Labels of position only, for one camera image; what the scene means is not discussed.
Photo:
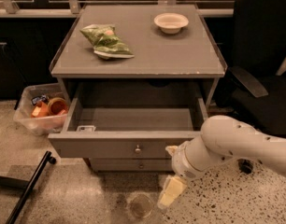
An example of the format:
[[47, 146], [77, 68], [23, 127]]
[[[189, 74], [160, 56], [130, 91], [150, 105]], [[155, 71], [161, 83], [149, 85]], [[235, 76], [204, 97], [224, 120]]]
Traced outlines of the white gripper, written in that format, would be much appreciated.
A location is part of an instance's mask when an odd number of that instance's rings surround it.
[[192, 181], [200, 178], [203, 172], [195, 169], [188, 161], [185, 149], [189, 142], [185, 141], [181, 145], [167, 146], [165, 150], [172, 156], [172, 169], [176, 175], [169, 175], [160, 193], [157, 206], [160, 209], [168, 208], [180, 194], [187, 188], [187, 181]]

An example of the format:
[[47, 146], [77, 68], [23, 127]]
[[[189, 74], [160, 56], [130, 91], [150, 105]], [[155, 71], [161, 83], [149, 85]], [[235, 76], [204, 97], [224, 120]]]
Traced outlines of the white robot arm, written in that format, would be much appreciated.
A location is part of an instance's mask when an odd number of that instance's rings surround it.
[[165, 150], [172, 158], [174, 175], [166, 178], [157, 206], [169, 207], [206, 169], [231, 160], [256, 161], [286, 177], [286, 139], [261, 133], [249, 124], [223, 115], [204, 121], [191, 141]]

